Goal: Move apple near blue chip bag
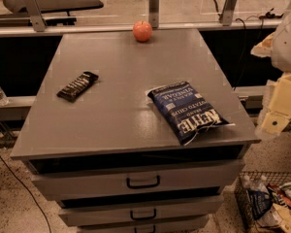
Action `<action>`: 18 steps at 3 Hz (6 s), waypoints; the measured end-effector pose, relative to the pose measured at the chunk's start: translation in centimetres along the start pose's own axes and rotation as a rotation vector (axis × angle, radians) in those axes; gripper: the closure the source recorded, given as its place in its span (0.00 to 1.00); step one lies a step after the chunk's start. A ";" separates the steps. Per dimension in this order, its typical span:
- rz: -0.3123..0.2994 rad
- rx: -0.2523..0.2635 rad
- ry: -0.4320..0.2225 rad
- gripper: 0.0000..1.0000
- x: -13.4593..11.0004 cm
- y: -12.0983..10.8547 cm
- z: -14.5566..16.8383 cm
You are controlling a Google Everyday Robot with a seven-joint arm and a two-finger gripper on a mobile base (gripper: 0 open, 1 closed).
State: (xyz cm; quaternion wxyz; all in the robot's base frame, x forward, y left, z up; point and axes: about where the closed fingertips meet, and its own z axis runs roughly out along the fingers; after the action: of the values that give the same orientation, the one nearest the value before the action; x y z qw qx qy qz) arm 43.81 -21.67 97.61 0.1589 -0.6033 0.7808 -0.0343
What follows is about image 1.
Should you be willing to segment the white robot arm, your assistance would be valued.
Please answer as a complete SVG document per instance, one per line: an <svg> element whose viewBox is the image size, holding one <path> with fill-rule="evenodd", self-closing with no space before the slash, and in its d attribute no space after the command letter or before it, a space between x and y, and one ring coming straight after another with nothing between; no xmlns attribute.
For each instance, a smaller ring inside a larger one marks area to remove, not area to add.
<svg viewBox="0 0 291 233"><path fill-rule="evenodd" d="M291 121L291 11L275 32L254 46L250 53L269 57L272 65L282 72L276 82L267 81L255 129L259 139L271 140Z"/></svg>

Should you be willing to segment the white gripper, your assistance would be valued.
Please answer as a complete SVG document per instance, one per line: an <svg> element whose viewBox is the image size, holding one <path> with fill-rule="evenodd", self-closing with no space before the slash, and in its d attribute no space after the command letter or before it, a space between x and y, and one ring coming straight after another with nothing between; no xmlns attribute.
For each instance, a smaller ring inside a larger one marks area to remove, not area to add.
<svg viewBox="0 0 291 233"><path fill-rule="evenodd" d="M276 82L268 106L257 119L256 136L271 140L280 135L291 120L291 73L284 73Z"/></svg>

